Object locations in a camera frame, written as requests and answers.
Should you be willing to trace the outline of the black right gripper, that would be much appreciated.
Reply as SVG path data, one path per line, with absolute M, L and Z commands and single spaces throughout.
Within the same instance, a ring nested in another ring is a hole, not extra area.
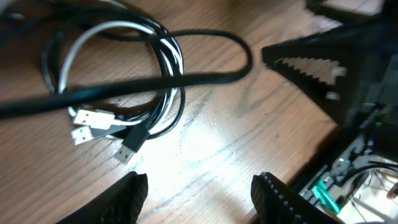
M 397 1 L 374 12 L 349 11 L 344 26 L 262 48 L 266 67 L 296 85 L 338 124 L 378 114 L 370 127 L 376 154 L 397 160 Z M 345 74 L 332 84 L 288 64 L 335 62 Z

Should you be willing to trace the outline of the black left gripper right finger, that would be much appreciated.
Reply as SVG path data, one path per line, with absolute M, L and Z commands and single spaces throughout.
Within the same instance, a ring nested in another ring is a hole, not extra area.
M 251 199 L 263 223 L 338 224 L 270 172 L 253 176 Z

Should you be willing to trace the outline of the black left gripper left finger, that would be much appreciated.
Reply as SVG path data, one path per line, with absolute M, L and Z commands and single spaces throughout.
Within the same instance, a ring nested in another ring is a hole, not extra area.
M 147 175 L 130 171 L 57 224 L 136 224 L 147 195 Z

